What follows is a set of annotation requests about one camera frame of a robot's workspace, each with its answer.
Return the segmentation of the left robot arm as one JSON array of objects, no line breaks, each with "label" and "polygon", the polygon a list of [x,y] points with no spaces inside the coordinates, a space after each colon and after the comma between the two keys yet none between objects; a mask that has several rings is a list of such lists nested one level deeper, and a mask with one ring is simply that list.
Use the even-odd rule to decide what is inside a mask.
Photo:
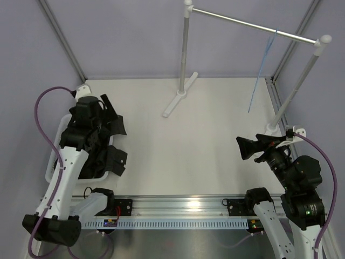
[{"label": "left robot arm", "polygon": [[84,222],[98,213],[110,215],[117,206],[112,190],[95,188],[88,198],[71,207],[73,191],[90,155],[100,148],[100,130],[105,110],[97,97],[79,98],[72,108],[72,120],[63,131],[60,148],[55,149],[58,164],[49,187],[33,215],[26,214],[22,225],[33,240],[73,246]]}]

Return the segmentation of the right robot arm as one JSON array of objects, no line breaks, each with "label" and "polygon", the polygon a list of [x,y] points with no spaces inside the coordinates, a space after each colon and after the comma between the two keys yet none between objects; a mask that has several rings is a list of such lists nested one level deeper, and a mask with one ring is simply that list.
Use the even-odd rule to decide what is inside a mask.
[{"label": "right robot arm", "polygon": [[322,183],[318,160],[302,155],[291,158],[289,146],[299,141],[308,141],[305,130],[290,129],[283,137],[257,134],[255,140],[237,137],[236,141],[243,160],[256,153],[256,163],[265,162],[277,177],[285,192],[281,196],[282,208],[291,224],[294,237],[294,254],[288,252],[283,227],[273,219],[269,208],[273,201],[264,187],[254,188],[245,195],[244,208],[256,214],[262,221],[277,258],[321,258],[321,239],[328,226],[325,207],[316,192]]}]

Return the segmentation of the blue wire hanger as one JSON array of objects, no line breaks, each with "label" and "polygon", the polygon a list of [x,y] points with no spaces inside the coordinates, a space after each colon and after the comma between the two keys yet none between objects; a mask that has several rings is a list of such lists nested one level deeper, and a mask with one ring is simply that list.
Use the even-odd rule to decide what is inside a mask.
[{"label": "blue wire hanger", "polygon": [[263,69],[265,67],[266,59],[267,59],[268,53],[270,51],[270,48],[271,48],[271,46],[272,46],[272,44],[273,44],[277,34],[278,34],[278,29],[276,29],[274,31],[273,36],[269,36],[269,38],[267,40],[267,44],[266,44],[266,47],[265,47],[264,55],[263,55],[262,60],[261,60],[260,68],[258,70],[258,74],[257,74],[257,77],[256,77],[254,88],[253,88],[253,91],[252,91],[252,94],[251,94],[250,103],[249,103],[249,106],[248,106],[248,109],[247,109],[248,113],[250,113],[250,111],[251,111],[251,108],[252,108],[252,105],[253,105],[253,102],[254,102],[254,97],[255,97],[255,94],[256,94],[256,90],[257,90],[257,87],[258,87],[259,79],[260,79],[262,71],[263,71]]}]

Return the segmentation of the black pinstripe shirt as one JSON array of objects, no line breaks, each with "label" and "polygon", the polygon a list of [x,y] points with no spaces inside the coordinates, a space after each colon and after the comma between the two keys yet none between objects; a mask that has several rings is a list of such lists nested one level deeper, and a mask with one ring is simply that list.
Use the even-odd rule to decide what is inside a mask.
[{"label": "black pinstripe shirt", "polygon": [[109,142],[115,135],[127,134],[123,116],[118,115],[118,120],[112,124],[114,135],[109,135],[93,133],[93,104],[77,104],[70,109],[70,113],[72,117],[67,129],[62,133],[60,146],[72,147],[76,151],[87,153],[87,159],[82,163],[78,179],[99,179],[107,171],[121,176],[125,171],[127,153]]}]

